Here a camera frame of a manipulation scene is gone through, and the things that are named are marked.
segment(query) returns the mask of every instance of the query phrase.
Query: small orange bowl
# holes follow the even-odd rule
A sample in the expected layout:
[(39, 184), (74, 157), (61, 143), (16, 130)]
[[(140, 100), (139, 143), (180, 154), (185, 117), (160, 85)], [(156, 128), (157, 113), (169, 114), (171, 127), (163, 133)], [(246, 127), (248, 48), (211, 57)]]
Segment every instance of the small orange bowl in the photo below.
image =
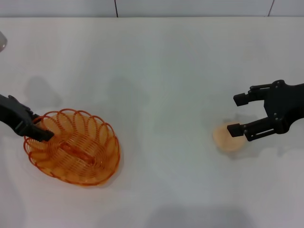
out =
[(36, 120), (40, 120), (39, 127), (55, 135), (48, 142), (24, 137), (23, 146), (30, 162), (45, 174), (71, 184), (96, 186), (106, 183), (118, 170), (118, 139), (100, 117), (62, 109)]

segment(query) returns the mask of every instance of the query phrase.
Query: white table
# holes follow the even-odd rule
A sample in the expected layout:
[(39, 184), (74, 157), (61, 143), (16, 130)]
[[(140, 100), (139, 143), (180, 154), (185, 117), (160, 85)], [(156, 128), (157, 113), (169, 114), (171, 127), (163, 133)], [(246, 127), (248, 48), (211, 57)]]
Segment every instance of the white table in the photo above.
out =
[(1, 228), (298, 228), (304, 122), (235, 159), (211, 133), (265, 117), (233, 95), (304, 83), (303, 18), (0, 19), (0, 93), (43, 114), (71, 107), (108, 121), (123, 148), (110, 184), (41, 173), (1, 125)]

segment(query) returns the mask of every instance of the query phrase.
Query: white wall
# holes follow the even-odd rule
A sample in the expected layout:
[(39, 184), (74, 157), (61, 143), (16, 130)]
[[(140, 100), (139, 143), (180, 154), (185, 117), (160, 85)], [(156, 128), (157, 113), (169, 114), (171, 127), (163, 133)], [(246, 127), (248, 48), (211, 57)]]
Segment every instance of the white wall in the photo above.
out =
[(304, 0), (275, 0), (271, 16), (304, 16)]
[(267, 16), (273, 0), (116, 0), (120, 17)]
[[(120, 17), (267, 16), (273, 0), (116, 0)], [(0, 17), (116, 17), (114, 0), (0, 0)]]
[(114, 0), (0, 0), (0, 17), (116, 17)]

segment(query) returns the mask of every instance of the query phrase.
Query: white tabletop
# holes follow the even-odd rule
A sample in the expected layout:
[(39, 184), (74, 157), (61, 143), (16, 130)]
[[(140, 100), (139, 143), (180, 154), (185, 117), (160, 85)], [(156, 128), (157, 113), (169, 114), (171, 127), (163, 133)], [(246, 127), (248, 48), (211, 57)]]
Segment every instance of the white tabletop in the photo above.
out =
[(234, 159), (212, 130), (266, 116), (233, 95), (304, 83), (303, 18), (0, 19), (0, 94), (43, 114), (83, 109), (122, 149), (109, 184), (41, 173), (1, 124), (1, 228), (298, 228), (304, 122), (248, 143)]

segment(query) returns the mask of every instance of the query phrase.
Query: orange wire basket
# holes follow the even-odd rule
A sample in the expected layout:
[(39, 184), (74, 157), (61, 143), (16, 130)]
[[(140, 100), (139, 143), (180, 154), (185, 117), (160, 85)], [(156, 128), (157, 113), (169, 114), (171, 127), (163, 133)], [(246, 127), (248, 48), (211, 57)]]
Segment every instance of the orange wire basket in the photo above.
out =
[(62, 109), (38, 117), (55, 135), (48, 142), (24, 137), (30, 162), (45, 174), (81, 185), (102, 185), (118, 170), (120, 146), (113, 128), (85, 111)]

